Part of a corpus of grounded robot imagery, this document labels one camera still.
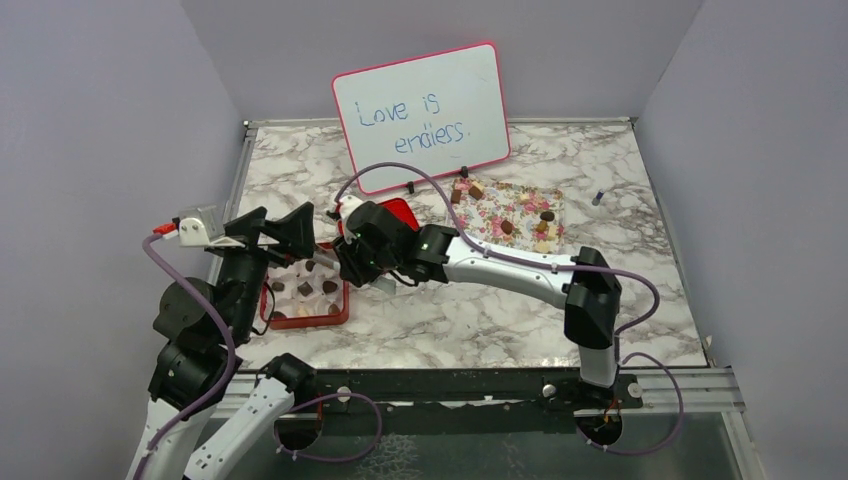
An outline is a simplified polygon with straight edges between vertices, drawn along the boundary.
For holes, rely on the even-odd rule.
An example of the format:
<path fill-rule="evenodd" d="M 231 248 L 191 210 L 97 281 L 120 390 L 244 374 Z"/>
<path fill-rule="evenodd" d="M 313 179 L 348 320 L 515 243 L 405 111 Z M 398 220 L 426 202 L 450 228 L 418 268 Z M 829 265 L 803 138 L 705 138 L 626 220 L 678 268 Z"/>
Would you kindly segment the red box lid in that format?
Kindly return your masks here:
<path fill-rule="evenodd" d="M 392 240 L 417 232 L 420 225 L 407 202 L 394 198 L 383 202 L 362 200 L 347 220 L 347 227 L 355 238 Z"/>

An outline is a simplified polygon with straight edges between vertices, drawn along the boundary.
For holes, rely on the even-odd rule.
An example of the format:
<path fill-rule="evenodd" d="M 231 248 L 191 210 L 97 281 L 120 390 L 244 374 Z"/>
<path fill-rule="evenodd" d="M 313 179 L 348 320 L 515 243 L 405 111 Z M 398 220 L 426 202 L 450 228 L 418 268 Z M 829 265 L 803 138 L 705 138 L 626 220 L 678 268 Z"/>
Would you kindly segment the dark square chocolate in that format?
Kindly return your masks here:
<path fill-rule="evenodd" d="M 308 282 L 302 282 L 298 285 L 297 292 L 302 297 L 309 297 L 314 292 L 314 288 Z"/>

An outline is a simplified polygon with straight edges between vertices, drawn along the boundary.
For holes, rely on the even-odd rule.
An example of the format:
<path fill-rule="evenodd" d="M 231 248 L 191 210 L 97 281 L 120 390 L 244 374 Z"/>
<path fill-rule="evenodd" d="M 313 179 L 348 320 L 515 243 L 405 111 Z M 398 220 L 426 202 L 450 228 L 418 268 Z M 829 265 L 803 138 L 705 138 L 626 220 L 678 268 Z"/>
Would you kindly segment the dark oval chocolate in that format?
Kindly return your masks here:
<path fill-rule="evenodd" d="M 339 289 L 339 285 L 334 281 L 324 281 L 322 290 L 325 294 L 334 293 Z"/>

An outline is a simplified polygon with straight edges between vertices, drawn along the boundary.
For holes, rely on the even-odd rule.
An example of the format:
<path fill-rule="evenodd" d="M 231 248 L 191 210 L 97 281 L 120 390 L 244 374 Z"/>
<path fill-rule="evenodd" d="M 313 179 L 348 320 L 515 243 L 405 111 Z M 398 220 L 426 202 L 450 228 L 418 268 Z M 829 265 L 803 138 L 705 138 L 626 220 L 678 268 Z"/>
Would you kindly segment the metal tongs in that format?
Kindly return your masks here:
<path fill-rule="evenodd" d="M 378 275 L 370 282 L 364 282 L 361 285 L 357 284 L 352 280 L 352 276 L 343 270 L 342 264 L 338 259 L 334 259 L 333 257 L 324 255 L 324 254 L 316 254 L 313 257 L 313 261 L 317 264 L 322 265 L 334 273 L 337 273 L 339 277 L 343 281 L 347 281 L 357 288 L 372 288 L 379 290 L 387 295 L 395 295 L 397 292 L 397 283 L 394 280 L 387 279 L 382 275 Z"/>

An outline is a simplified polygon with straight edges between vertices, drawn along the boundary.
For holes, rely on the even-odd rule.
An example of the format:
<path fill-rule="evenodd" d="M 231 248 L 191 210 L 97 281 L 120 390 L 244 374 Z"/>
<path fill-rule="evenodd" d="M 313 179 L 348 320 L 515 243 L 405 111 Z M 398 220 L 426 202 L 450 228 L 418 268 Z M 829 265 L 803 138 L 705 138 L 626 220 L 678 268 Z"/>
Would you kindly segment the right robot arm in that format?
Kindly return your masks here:
<path fill-rule="evenodd" d="M 352 196 L 339 201 L 337 214 L 341 234 L 333 249 L 343 280 L 357 287 L 388 277 L 411 285 L 470 283 L 535 298 L 564 314 L 564 335 L 579 350 L 579 398 L 600 407 L 616 395 L 613 329 L 622 286 L 599 251 L 539 254 L 466 238 L 448 226 L 414 229 L 386 206 Z"/>

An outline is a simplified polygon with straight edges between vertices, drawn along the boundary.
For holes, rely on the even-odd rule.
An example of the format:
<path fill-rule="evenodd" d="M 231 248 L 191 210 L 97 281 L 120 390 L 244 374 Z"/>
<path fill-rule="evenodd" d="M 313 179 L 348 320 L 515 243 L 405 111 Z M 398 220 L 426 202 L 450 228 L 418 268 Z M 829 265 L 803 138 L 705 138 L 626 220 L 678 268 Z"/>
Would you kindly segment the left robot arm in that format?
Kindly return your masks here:
<path fill-rule="evenodd" d="M 291 354 L 279 355 L 261 367 L 240 409 L 197 443 L 241 366 L 236 349 L 251 338 L 268 269 L 310 259 L 315 251 L 312 203 L 278 220 L 266 215 L 258 207 L 224 223 L 215 207 L 195 207 L 144 240 L 144 252 L 172 282 L 153 323 L 166 343 L 149 383 L 145 427 L 128 478 L 220 479 L 278 417 L 313 401 L 316 370 Z M 171 238 L 219 256 L 216 280 L 185 277 L 168 264 L 153 245 Z"/>

